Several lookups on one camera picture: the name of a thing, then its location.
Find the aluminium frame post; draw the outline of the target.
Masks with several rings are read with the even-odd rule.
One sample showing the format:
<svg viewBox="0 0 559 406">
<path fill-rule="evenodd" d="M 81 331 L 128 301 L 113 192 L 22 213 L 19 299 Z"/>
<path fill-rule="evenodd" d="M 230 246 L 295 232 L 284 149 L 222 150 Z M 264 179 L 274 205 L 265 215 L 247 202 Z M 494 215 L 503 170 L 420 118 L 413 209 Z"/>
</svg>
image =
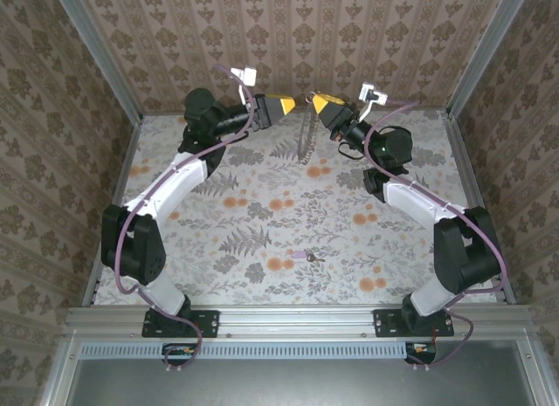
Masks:
<svg viewBox="0 0 559 406">
<path fill-rule="evenodd" d="M 524 1 L 500 0 L 446 106 L 451 118 L 457 118 L 462 112 Z"/>
<path fill-rule="evenodd" d="M 112 56 L 107 41 L 86 8 L 84 0 L 59 0 L 79 36 L 134 127 L 141 125 L 142 110 L 131 87 Z"/>
</svg>

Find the black connector box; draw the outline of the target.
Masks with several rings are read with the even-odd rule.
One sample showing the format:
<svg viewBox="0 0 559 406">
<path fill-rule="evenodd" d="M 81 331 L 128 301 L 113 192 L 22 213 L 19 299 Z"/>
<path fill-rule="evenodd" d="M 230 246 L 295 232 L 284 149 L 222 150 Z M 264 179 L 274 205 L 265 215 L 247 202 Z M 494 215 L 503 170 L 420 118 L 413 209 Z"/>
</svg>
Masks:
<svg viewBox="0 0 559 406">
<path fill-rule="evenodd" d="M 429 365 L 435 361 L 437 349 L 433 342 L 406 342 L 406 358 L 411 365 Z"/>
<path fill-rule="evenodd" d="M 167 343 L 162 345 L 162 361 L 168 368 L 184 368 L 197 354 L 196 343 Z"/>
</svg>

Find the aluminium table side rail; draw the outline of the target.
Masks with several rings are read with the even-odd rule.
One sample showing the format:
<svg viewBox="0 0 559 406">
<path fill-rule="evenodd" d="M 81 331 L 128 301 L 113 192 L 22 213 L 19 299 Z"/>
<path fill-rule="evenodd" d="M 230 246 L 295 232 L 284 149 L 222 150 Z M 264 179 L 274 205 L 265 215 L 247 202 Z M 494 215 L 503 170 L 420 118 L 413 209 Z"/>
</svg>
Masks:
<svg viewBox="0 0 559 406">
<path fill-rule="evenodd" d="M 459 130 L 457 120 L 446 112 L 441 112 L 445 116 L 445 131 L 452 149 L 454 161 L 459 172 L 460 181 L 464 190 L 464 194 L 469 207 L 481 206 L 485 207 L 480 188 L 467 153 L 466 144 L 464 143 L 462 134 Z M 500 290 L 492 291 L 498 302 L 505 302 L 509 305 L 515 305 L 516 299 L 508 278 L 502 279 L 501 275 L 497 275 L 491 279 L 492 286 L 500 285 Z"/>
<path fill-rule="evenodd" d="M 142 121 L 143 121 L 143 116 L 141 115 L 140 121 L 133 125 L 132 133 L 130 135 L 130 140 L 128 142 L 127 151 L 121 166 L 121 172 L 119 174 L 117 183 L 114 188 L 114 195 L 111 201 L 112 204 L 116 204 L 116 205 L 121 204 L 125 192 L 125 188 L 127 185 L 127 181 L 128 181 L 128 175 L 132 167 L 133 159 L 135 156 L 135 151 L 138 146 L 138 142 L 141 134 Z M 96 288 L 100 282 L 100 277 L 102 275 L 103 268 L 104 265 L 101 262 L 101 244 L 99 244 L 98 250 L 96 252 L 96 256 L 93 261 L 90 278 L 87 282 L 86 291 L 81 303 L 83 307 L 89 307 L 94 302 Z"/>
</svg>

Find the aluminium front rail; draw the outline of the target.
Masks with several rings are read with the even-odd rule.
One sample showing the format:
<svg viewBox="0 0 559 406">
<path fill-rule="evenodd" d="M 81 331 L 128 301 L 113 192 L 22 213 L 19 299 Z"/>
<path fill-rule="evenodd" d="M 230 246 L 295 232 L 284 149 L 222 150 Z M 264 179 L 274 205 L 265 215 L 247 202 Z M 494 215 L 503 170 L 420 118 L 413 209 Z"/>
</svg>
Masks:
<svg viewBox="0 0 559 406">
<path fill-rule="evenodd" d="M 378 306 L 216 306 L 218 341 L 358 341 L 375 338 Z M 62 334 L 93 341 L 126 341 L 141 337 L 145 306 L 74 307 Z M 452 312 L 474 324 L 475 341 L 517 340 L 535 335 L 525 306 L 465 303 Z"/>
</svg>

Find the steel band with key rings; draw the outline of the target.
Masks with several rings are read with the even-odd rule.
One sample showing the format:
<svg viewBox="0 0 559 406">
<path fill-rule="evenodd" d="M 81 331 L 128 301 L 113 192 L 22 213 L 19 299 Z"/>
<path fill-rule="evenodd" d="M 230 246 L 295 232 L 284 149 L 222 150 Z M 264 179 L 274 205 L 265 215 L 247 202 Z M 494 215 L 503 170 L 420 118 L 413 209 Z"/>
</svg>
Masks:
<svg viewBox="0 0 559 406">
<path fill-rule="evenodd" d="M 316 145 L 319 121 L 319 116 L 313 103 L 316 94 L 316 91 L 312 91 L 308 93 L 305 98 L 307 109 L 300 126 L 297 147 L 298 161 L 302 165 L 307 165 L 309 163 Z"/>
</svg>

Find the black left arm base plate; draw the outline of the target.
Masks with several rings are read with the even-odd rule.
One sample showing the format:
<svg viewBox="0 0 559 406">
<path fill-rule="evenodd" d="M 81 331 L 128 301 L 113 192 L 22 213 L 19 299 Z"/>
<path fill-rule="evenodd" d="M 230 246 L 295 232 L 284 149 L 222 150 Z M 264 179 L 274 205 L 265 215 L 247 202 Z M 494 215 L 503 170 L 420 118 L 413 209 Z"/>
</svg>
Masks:
<svg viewBox="0 0 559 406">
<path fill-rule="evenodd" d="M 195 325 L 205 338 L 216 338 L 219 328 L 218 310 L 193 310 L 188 320 Z M 144 316 L 141 336 L 144 338 L 196 338 L 194 328 L 177 319 L 168 318 L 154 309 Z"/>
</svg>

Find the grey metal sheet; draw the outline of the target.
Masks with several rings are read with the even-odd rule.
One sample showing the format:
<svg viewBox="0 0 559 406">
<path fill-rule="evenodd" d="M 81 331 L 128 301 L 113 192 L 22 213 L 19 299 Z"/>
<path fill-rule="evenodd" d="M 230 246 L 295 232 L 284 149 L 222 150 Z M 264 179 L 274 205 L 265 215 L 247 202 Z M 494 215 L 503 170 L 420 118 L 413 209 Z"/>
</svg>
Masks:
<svg viewBox="0 0 559 406">
<path fill-rule="evenodd" d="M 168 371 L 159 361 L 84 361 L 68 406 L 535 406 L 514 360 L 501 364 L 206 360 Z"/>
</svg>

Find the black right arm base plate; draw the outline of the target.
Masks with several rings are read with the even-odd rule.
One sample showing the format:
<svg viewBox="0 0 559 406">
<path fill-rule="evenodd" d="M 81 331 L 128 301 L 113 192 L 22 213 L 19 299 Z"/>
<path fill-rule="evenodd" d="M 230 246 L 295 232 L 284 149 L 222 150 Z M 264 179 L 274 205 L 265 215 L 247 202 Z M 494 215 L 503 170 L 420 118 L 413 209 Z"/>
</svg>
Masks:
<svg viewBox="0 0 559 406">
<path fill-rule="evenodd" d="M 373 311 L 377 338 L 454 336 L 450 315 L 439 311 L 429 316 L 398 309 L 376 309 Z"/>
</svg>

